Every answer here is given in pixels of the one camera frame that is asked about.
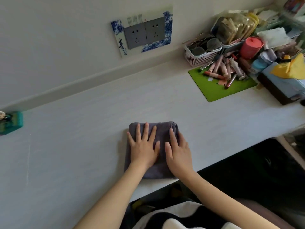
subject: gray towel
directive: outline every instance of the gray towel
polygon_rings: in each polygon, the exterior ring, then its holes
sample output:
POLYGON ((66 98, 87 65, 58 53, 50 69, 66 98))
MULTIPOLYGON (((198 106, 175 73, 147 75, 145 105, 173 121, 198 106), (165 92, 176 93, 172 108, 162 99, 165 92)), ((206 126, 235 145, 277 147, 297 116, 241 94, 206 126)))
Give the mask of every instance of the gray towel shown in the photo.
MULTIPOLYGON (((131 123, 129 125, 129 132, 132 136, 132 138, 135 140, 135 134, 136 134, 136 128, 137 128, 137 122, 131 123)), ((141 125, 141 136, 143 136, 144 131, 144 124, 140 123, 141 125)), ((164 123, 149 123, 149 129, 148 133, 149 136, 151 134, 151 131, 154 126, 157 126, 157 132, 155 141, 153 143, 153 148, 155 149, 155 144, 157 141, 160 141, 160 154, 158 156, 158 159, 156 163, 150 167, 147 172, 144 174, 144 179, 160 179, 160 178, 175 178, 175 176, 171 173, 170 169, 167 166, 166 163, 166 154, 165 154, 165 142, 168 141, 170 143, 170 128, 173 129, 173 132, 175 133, 175 136, 177 138, 177 141, 179 143, 178 138, 178 126, 176 123, 170 121, 170 122, 164 122, 164 123)), ((128 166, 130 165, 130 144, 127 142, 127 150, 126 150, 126 156, 125 156, 125 168, 124 171, 127 170, 128 166)))

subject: desk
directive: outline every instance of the desk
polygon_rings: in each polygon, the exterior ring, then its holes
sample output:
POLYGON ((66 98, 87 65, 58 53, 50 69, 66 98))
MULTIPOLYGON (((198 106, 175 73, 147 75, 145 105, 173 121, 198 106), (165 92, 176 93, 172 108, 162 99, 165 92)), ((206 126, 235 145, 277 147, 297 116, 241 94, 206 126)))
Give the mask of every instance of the desk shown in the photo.
MULTIPOLYGON (((209 103, 189 69, 170 61, 24 112, 0 137, 0 227, 72 228, 121 177, 131 122, 176 122, 196 171, 305 123, 266 89, 209 103)), ((131 200, 173 181, 143 180, 131 200)))

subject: yellow cloth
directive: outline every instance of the yellow cloth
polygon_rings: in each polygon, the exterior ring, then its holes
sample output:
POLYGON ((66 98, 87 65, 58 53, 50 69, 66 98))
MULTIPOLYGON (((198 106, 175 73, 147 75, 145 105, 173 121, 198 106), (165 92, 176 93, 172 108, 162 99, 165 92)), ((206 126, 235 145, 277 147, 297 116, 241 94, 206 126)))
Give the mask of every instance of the yellow cloth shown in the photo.
POLYGON ((305 79, 305 63, 303 54, 298 54, 291 62, 276 65, 271 74, 284 79, 305 79))

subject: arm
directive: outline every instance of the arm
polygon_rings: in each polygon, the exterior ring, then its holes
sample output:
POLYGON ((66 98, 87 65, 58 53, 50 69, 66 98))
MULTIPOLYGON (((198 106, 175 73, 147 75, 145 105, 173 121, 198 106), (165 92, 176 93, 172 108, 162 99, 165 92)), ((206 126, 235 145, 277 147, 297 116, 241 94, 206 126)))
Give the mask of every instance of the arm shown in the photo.
POLYGON ((211 211, 242 229, 279 229, 277 226, 226 195, 193 171, 189 144, 179 133, 178 145, 170 130, 171 145, 165 143, 166 161, 171 172, 180 179, 211 211))
POLYGON ((151 167, 160 151, 160 141, 155 145, 157 127, 152 129, 148 140, 148 123, 141 138, 140 124, 137 125, 136 141, 128 132, 131 146, 131 163, 121 179, 92 207, 74 229, 117 229, 120 227, 130 198, 145 172, 151 167))

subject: outlet cover sticker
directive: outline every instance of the outlet cover sticker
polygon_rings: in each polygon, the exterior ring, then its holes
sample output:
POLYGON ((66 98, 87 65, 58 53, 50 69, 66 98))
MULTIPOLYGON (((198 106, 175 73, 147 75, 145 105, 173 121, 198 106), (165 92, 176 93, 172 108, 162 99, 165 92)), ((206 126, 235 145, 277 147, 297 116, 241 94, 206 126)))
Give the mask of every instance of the outlet cover sticker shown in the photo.
POLYGON ((171 43, 172 27, 173 27, 173 7, 162 8, 158 11, 151 11, 146 13, 139 13, 137 15, 128 16, 116 21, 111 22, 111 26, 120 50, 121 56, 127 57, 140 54, 146 51, 153 50, 171 43), (128 49, 127 41, 124 34, 124 27, 133 26, 139 23, 144 23, 154 19, 165 19, 164 39, 156 41, 144 46, 139 46, 131 50, 128 49))

